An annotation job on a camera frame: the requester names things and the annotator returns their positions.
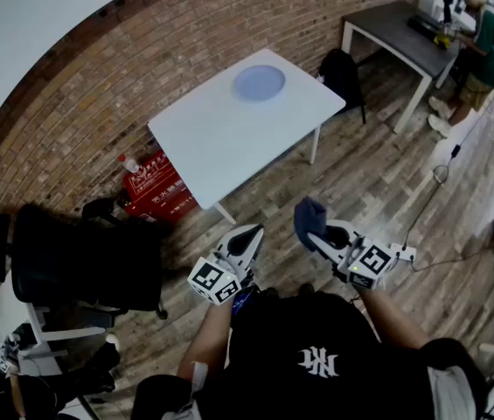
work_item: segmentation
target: khaki shorts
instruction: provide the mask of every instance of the khaki shorts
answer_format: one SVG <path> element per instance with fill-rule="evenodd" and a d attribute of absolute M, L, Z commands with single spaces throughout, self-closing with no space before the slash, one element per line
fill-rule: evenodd
<path fill-rule="evenodd" d="M 461 102 L 467 102 L 476 112 L 479 112 L 493 88 L 481 82 L 472 73 L 468 73 L 468 78 L 466 78 L 466 83 L 458 94 L 458 99 Z"/>

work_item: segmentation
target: person in green shirt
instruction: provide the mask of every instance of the person in green shirt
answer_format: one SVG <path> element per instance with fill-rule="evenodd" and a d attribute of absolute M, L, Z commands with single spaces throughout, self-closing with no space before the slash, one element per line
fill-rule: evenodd
<path fill-rule="evenodd" d="M 476 19 L 475 32 L 458 32 L 469 50 L 470 70 L 462 90 L 448 102 L 434 96 L 429 105 L 437 113 L 428 117 L 429 125 L 443 137 L 449 137 L 453 126 L 464 120 L 471 109 L 478 112 L 494 89 L 494 6 L 488 0 L 464 0 L 466 12 Z"/>

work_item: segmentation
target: brick wall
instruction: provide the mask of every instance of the brick wall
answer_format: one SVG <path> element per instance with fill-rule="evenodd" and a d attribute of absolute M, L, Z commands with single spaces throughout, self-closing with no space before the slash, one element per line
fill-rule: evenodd
<path fill-rule="evenodd" d="M 147 121 L 180 96 L 263 47 L 313 74 L 339 45 L 343 14 L 391 1 L 114 0 L 0 108 L 0 212 L 32 202 L 77 214 L 116 194 L 116 158 L 154 151 Z M 370 47 L 354 39 L 356 54 Z"/>

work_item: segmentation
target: blue cloth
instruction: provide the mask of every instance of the blue cloth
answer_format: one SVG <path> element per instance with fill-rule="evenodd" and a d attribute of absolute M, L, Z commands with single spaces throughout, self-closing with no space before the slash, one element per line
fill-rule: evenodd
<path fill-rule="evenodd" d="M 326 233 L 326 207 L 306 196 L 296 205 L 293 226 L 303 246 L 311 252 L 317 250 L 307 233 L 319 236 Z"/>

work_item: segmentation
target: blue circular plate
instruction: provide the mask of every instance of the blue circular plate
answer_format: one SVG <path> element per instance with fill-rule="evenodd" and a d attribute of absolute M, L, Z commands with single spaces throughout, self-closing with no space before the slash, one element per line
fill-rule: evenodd
<path fill-rule="evenodd" d="M 251 66 L 239 73 L 234 84 L 243 98 L 263 102 L 282 91 L 285 86 L 285 74 L 274 66 Z"/>

